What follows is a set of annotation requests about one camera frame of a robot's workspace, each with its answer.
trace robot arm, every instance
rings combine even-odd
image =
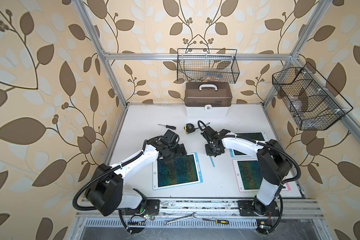
[[[258,144],[259,142],[265,144],[264,141],[254,143],[235,137],[226,137],[221,141],[224,147],[245,153],[259,161],[263,180],[254,198],[254,209],[252,210],[260,216],[266,214],[268,212],[267,206],[279,195],[283,187],[281,181],[291,170],[292,164],[286,160],[285,156]],[[267,144],[282,150],[279,143],[275,140],[271,140]]]
[[[97,209],[104,216],[123,208],[140,213],[140,210],[145,208],[147,198],[137,189],[123,190],[123,185],[136,172],[161,157],[164,161],[172,161],[187,155],[184,144],[178,144],[178,142],[179,136],[168,130],[164,136],[146,140],[143,149],[127,159],[111,166],[101,164],[96,168],[91,181],[75,195],[72,202],[74,208],[77,210]],[[94,207],[82,207],[77,204],[78,197],[84,191],[85,197]]]

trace black cable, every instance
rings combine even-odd
[[[284,156],[286,156],[286,157],[287,157],[287,160],[295,166],[295,168],[296,168],[296,176],[281,181],[281,183],[280,183],[281,185],[284,185],[284,184],[287,183],[287,182],[296,181],[296,180],[298,180],[298,179],[300,178],[300,176],[301,176],[301,170],[300,170],[300,167],[299,167],[298,163],[297,163],[291,156],[289,156],[289,155],[288,155],[287,153],[285,153],[284,151],[278,149],[277,147],[274,147],[274,146],[272,146],[272,145],[269,145],[269,144],[266,144],[266,143],[262,143],[262,142],[256,141],[256,140],[251,139],[251,138],[249,138],[249,137],[244,137],[244,136],[239,136],[239,135],[225,135],[225,136],[222,136],[222,137],[219,137],[218,139],[216,139],[215,142],[218,142],[218,141],[220,141],[221,139],[226,138],[226,137],[241,138],[241,139],[244,139],[244,140],[247,140],[247,141],[256,143],[256,144],[258,144],[258,145],[260,145],[260,146],[267,147],[267,148],[269,148],[269,149],[271,149],[271,150],[277,151],[278,153],[283,154]]]
[[[277,218],[275,224],[269,231],[267,230],[265,233],[261,233],[261,232],[259,232],[259,233],[265,234],[265,235],[270,234],[277,227],[277,225],[279,225],[281,216],[283,215],[283,198],[281,197],[281,194],[279,194],[279,199],[280,199],[280,214],[279,214],[279,217]]]
[[[143,148],[141,150],[141,152],[131,158],[130,160],[126,161],[126,162],[123,162],[121,164],[122,167],[124,167],[125,165],[128,165],[130,164],[131,162],[135,161],[136,159],[138,159],[140,156],[142,156],[144,154],[144,151],[145,151],[145,145],[147,144],[147,141],[144,140],[144,144],[143,144]],[[79,199],[80,195],[94,182],[96,182],[97,180],[99,180],[100,178],[102,178],[103,176],[106,176],[108,174],[110,174],[111,172],[115,171],[115,170],[118,170],[120,169],[120,165],[117,165],[116,167],[114,168],[111,168],[105,172],[103,172],[102,174],[100,174],[99,176],[97,176],[95,179],[89,181],[87,184],[85,184],[77,193],[76,195],[73,197],[73,200],[72,200],[72,205],[75,209],[77,210],[80,210],[80,211],[90,211],[90,210],[96,210],[96,207],[83,207],[83,206],[80,206],[79,204],[77,204],[77,200]]]

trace blue tape line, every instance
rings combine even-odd
[[[213,163],[212,157],[209,157],[211,159],[212,162],[212,166],[215,167],[215,164]]]

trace leaf pattern wallpaper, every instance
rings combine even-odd
[[[360,123],[360,1],[334,0],[300,57],[352,104],[349,114]],[[267,109],[302,169],[304,190],[320,204],[335,239],[360,240],[360,144],[340,121],[326,131],[298,131],[280,98]]]
[[[67,236],[122,110],[103,69],[70,1],[0,1],[0,239]]]
[[[187,81],[177,79],[173,61],[110,61],[125,99],[130,103],[184,103]],[[230,84],[232,103],[260,103],[272,86],[272,74],[280,61],[238,61],[240,75]]]
[[[290,53],[318,0],[84,0],[111,53]]]

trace black wire basket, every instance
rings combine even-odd
[[[177,79],[188,82],[236,83],[240,71],[235,49],[177,49]]]
[[[353,107],[321,73],[309,63],[307,64],[302,68],[292,67],[274,73],[272,84],[299,130],[327,130]],[[325,79],[326,87],[323,88],[316,82],[312,76],[314,73],[320,74]],[[342,100],[347,107],[337,104],[335,100],[337,98]]]

